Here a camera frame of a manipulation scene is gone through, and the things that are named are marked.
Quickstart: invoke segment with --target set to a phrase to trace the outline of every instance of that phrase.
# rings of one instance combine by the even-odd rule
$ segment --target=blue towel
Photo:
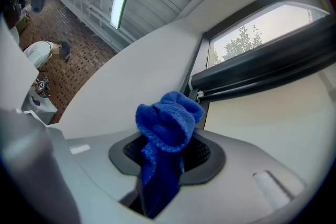
[[[147,138],[141,151],[141,179],[148,217],[156,217],[179,192],[178,180],[184,172],[182,150],[203,115],[199,104],[176,91],[165,94],[158,103],[138,107],[135,121]]]

